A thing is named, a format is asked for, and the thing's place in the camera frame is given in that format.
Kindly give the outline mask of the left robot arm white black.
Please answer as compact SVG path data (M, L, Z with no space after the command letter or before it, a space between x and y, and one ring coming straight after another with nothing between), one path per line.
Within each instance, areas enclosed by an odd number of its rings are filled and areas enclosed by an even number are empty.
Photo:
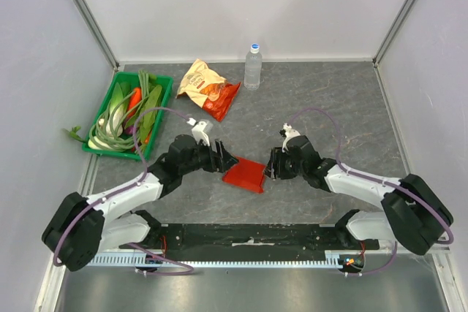
M84 197L68 194L42 234L53 252L55 266L75 272L101 251L139 243L154 248L160 231L135 208L161 199L177 189L185 175L204 170L225 174L238 163L223 143L206 145L194 137L178 135L152 165L136 178L109 191Z

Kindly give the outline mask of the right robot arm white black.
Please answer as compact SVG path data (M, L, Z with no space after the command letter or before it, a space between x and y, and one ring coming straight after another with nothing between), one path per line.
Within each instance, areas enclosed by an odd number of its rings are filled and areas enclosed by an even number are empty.
M367 202L377 213L350 211L335 230L336 243L353 248L364 240L396 241L423 256L453 224L453 216L419 176L384 178L358 172L323 158L304 135L288 137L271 149L264 171L271 179L303 178L312 188L345 194Z

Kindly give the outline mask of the red paper box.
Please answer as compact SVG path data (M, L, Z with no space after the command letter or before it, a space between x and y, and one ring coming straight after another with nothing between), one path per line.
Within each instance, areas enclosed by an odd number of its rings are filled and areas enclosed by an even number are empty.
M265 168L264 164L238 157L238 163L226 172L222 177L222 181L261 194L264 192Z

